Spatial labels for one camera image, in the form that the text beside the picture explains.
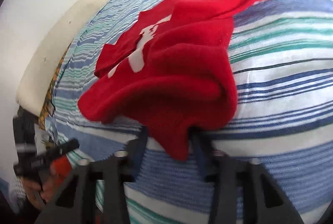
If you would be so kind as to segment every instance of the mattress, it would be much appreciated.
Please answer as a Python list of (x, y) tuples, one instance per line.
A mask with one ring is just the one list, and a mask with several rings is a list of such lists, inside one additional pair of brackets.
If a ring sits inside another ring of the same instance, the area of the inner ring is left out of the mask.
[[(53, 117), (59, 140), (80, 141), (68, 154), (105, 159), (134, 139), (140, 124), (119, 117), (103, 125), (85, 119), (77, 101), (97, 80), (105, 43), (162, 0), (111, 0), (71, 43), (54, 81)], [(315, 223), (333, 199), (333, 0), (267, 0), (234, 17), (229, 59), (238, 90), (234, 118), (207, 132), (232, 157), (258, 158), (277, 180), (305, 223)], [(103, 209), (103, 181), (97, 206)], [(192, 154), (171, 159), (149, 139), (135, 183), (126, 183), (132, 223), (207, 223), (213, 185), (203, 182)], [(237, 200), (242, 219), (242, 196)]]

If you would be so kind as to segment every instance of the blue striped fabric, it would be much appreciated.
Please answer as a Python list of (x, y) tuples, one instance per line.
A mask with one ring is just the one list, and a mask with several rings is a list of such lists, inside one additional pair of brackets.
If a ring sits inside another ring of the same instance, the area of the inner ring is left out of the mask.
[[(73, 40), (53, 95), (60, 139), (80, 141), (80, 150), (68, 155), (73, 165), (106, 158), (139, 132), (140, 124), (129, 118), (109, 125), (86, 120), (77, 100), (97, 79), (103, 45), (115, 43), (140, 11), (161, 1), (111, 0)], [(229, 59), (238, 109), (228, 125), (208, 134), (231, 156), (259, 158), (304, 222), (315, 223), (318, 208), (333, 199), (333, 0), (262, 1), (237, 14), (234, 23)], [(154, 140), (137, 182), (126, 189), (132, 223), (208, 220), (212, 185), (200, 180), (193, 156), (174, 161)], [(103, 207), (103, 182), (96, 202)]]

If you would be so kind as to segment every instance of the white wall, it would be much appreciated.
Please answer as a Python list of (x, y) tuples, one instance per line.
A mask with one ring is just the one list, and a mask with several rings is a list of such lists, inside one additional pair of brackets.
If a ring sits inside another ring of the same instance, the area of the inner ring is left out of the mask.
[(17, 160), (12, 118), (16, 89), (46, 33), (77, 0), (4, 0), (0, 7), (0, 177), (11, 181)]

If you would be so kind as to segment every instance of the red garment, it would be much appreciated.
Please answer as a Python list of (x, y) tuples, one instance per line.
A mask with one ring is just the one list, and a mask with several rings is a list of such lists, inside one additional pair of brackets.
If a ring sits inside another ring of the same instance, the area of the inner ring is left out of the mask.
[(227, 54), (232, 17), (256, 1), (164, 0), (141, 12), (115, 45), (104, 46), (100, 79), (78, 101), (82, 114), (103, 123), (133, 118), (171, 157), (185, 160), (190, 126), (215, 130), (236, 111)]

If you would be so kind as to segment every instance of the white fabric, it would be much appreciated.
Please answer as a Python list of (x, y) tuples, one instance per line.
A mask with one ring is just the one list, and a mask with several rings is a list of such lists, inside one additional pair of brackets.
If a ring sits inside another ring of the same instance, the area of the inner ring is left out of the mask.
[(17, 90), (17, 102), (39, 116), (57, 65), (80, 29), (109, 0), (78, 0), (40, 43)]

